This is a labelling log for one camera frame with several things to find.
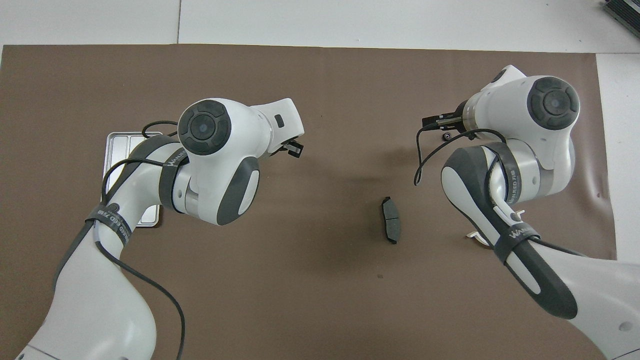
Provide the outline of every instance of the white robot link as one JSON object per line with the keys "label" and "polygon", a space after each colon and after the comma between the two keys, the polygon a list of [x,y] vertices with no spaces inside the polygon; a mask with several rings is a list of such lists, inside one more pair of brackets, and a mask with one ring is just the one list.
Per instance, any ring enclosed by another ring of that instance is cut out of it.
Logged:
{"label": "white robot link", "polygon": [[[502,140],[452,153],[441,172],[447,198],[544,310],[567,319],[608,359],[638,360],[640,266],[587,258],[542,241],[511,209],[569,183],[575,164],[570,132],[579,111],[567,82],[527,77],[509,65],[454,113],[424,118],[418,136],[457,129],[455,138]],[[426,162],[420,160],[416,183]]]}
{"label": "white robot link", "polygon": [[[259,180],[259,159],[278,151],[299,157],[304,133],[290,99],[245,106],[204,99],[189,106],[177,123],[179,140],[152,136],[137,146],[120,177],[105,191],[61,262],[54,298],[20,360],[144,360],[156,346],[156,324],[119,261],[132,229],[156,204],[216,225],[240,217],[251,205]],[[184,315],[179,309],[184,341]]]}

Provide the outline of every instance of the metal tray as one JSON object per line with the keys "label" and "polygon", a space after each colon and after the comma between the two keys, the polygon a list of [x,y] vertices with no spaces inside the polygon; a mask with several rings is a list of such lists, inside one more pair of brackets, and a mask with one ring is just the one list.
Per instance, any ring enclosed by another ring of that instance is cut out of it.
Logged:
{"label": "metal tray", "polygon": [[[147,134],[154,136],[161,135],[162,133],[157,131],[147,131]],[[107,136],[107,149],[104,155],[104,171],[102,176],[107,173],[113,164],[129,157],[131,151],[144,140],[145,137],[139,132],[116,132],[109,134]],[[113,171],[109,177],[109,182],[107,183],[107,191],[109,191],[116,182],[123,168],[124,165]],[[157,225],[159,220],[160,205],[151,206],[144,214],[142,214],[142,219],[140,219],[140,222],[138,222],[136,227],[153,227]]]}

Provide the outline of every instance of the black strap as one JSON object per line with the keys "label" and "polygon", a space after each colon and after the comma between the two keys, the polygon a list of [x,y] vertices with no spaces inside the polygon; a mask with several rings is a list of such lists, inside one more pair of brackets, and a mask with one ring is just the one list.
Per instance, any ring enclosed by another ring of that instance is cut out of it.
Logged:
{"label": "black strap", "polygon": [[117,207],[117,204],[111,204],[109,206],[98,204],[86,220],[98,220],[104,225],[107,225],[118,235],[120,241],[122,241],[122,245],[127,245],[131,237],[131,228],[124,218],[118,214]]}
{"label": "black strap", "polygon": [[[155,135],[141,142],[138,146],[136,146],[133,151],[129,154],[131,159],[147,159],[152,152],[160,149],[161,147],[170,144],[177,143],[178,140],[170,138],[166,135]],[[113,184],[113,186],[109,189],[107,193],[107,199],[112,198],[116,191],[124,184],[124,182],[133,174],[134,171],[140,166],[140,163],[131,163],[126,164],[122,169],[122,172],[118,176],[118,179]]]}
{"label": "black strap", "polygon": [[493,252],[500,259],[500,262],[504,264],[513,249],[531,236],[540,237],[540,234],[526,222],[519,222],[500,234],[500,238],[493,246]]}
{"label": "black strap", "polygon": [[522,192],[522,179],[516,158],[505,143],[493,142],[484,146],[493,151],[498,157],[498,160],[500,160],[504,175],[506,176],[505,180],[507,181],[507,198],[505,201],[509,205],[515,204],[518,202]]}
{"label": "black strap", "polygon": [[178,169],[186,163],[189,163],[187,151],[181,147],[177,149],[162,166],[160,182],[158,183],[160,203],[164,208],[174,209],[178,213],[181,212],[173,205],[173,186],[175,184],[175,177],[178,175]]}

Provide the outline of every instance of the white floor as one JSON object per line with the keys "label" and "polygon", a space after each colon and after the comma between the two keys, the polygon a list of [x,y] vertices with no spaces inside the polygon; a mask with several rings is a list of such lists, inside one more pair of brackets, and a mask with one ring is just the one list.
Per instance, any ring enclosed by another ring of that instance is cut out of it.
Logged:
{"label": "white floor", "polygon": [[640,39],[600,3],[0,0],[0,45],[180,42],[597,53],[618,258],[640,263],[634,226],[640,165],[633,161],[640,154],[634,141],[640,131]]}

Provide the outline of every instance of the black cable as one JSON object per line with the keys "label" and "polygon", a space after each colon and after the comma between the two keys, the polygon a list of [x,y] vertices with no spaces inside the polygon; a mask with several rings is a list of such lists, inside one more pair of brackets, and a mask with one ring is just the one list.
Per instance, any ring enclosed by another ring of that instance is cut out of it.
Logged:
{"label": "black cable", "polygon": [[[418,130],[418,133],[415,135],[415,144],[418,147],[418,164],[422,161],[422,149],[420,148],[420,134],[423,131],[430,131],[435,129],[438,129],[438,124],[433,122],[431,124],[423,126],[422,129]],[[420,171],[420,174],[418,175],[418,183],[420,182],[421,179],[422,179],[422,171]]]}
{"label": "black cable", "polygon": [[165,288],[163,288],[160,284],[158,284],[157,282],[153,281],[152,279],[149,279],[148,277],[146,277],[143,274],[141,274],[138,271],[136,271],[134,268],[130,267],[129,265],[127,265],[127,264],[123,263],[122,261],[120,261],[115,256],[111,255],[111,253],[108,252],[107,249],[105,249],[102,246],[100,241],[96,241],[95,242],[95,246],[97,246],[98,250],[100,250],[102,255],[104,255],[107,259],[109,259],[112,263],[118,265],[119,267],[123,268],[124,270],[127,270],[133,276],[141,279],[142,281],[145,281],[146,283],[148,283],[151,286],[155,287],[156,289],[160,290],[161,293],[165,294],[169,298],[169,300],[171,300],[171,302],[173,302],[173,305],[178,310],[178,314],[180,315],[180,326],[181,326],[181,330],[180,330],[180,347],[178,348],[178,355],[175,357],[176,360],[180,360],[180,358],[182,357],[182,348],[184,347],[185,321],[184,321],[184,313],[182,312],[182,308],[180,307],[180,304],[178,304],[178,300],[175,300],[173,295],[171,295],[171,293],[169,291],[167,291]]}
{"label": "black cable", "polygon": [[[418,130],[418,133],[416,135],[416,142],[417,142],[417,145],[418,145],[419,154],[420,154],[419,135],[423,131],[430,130],[430,129],[425,129],[426,127],[429,127],[429,125],[427,125],[427,126],[423,127],[422,129]],[[440,146],[438,146],[434,151],[431,151],[431,153],[429,155],[427,155],[427,157],[424,158],[424,160],[420,161],[420,165],[418,166],[418,170],[415,171],[415,175],[413,177],[413,185],[418,186],[418,183],[420,182],[420,179],[422,177],[422,167],[424,166],[424,164],[427,163],[427,161],[433,155],[435,155],[436,152],[442,150],[443,147],[449,145],[450,143],[456,141],[459,138],[462,138],[464,136],[468,136],[468,135],[471,135],[471,134],[475,134],[475,133],[491,133],[491,134],[494,134],[495,136],[498,136],[500,141],[502,141],[504,143],[507,142],[507,139],[504,138],[504,136],[502,134],[500,134],[498,131],[492,130],[492,129],[473,129],[473,130],[465,131],[464,133],[461,133],[459,135],[456,135],[456,136],[452,137],[450,140],[448,140],[447,142],[445,142],[445,143],[441,144]]]}
{"label": "black cable", "polygon": [[102,188],[100,189],[100,203],[102,205],[106,206],[107,201],[109,200],[107,199],[107,182],[109,181],[109,176],[111,176],[111,173],[113,173],[113,171],[117,169],[120,165],[130,164],[130,163],[152,164],[160,167],[164,165],[160,161],[149,160],[149,159],[124,159],[124,160],[118,161],[107,171],[106,174],[104,174],[104,177],[102,178]]}
{"label": "black cable", "polygon": [[539,243],[542,246],[546,246],[546,247],[554,249],[554,250],[565,252],[567,254],[576,255],[576,256],[582,256],[582,257],[587,258],[587,255],[581,254],[580,252],[577,252],[577,251],[574,251],[574,250],[571,250],[571,249],[567,249],[566,247],[562,247],[562,246],[559,246],[559,245],[548,243],[548,242],[542,240],[541,238],[539,238],[537,236],[532,236],[528,240],[531,240],[534,243]]}
{"label": "black cable", "polygon": [[[149,135],[147,135],[147,130],[152,127],[152,126],[156,126],[156,125],[161,125],[161,124],[169,124],[169,125],[176,125],[178,126],[178,123],[175,121],[168,121],[168,120],[160,120],[160,121],[153,121],[148,123],[147,125],[145,125],[145,127],[142,128],[142,136],[144,136],[145,138],[149,138]],[[167,136],[173,136],[176,135],[178,132],[174,131],[170,134],[167,134]]]}

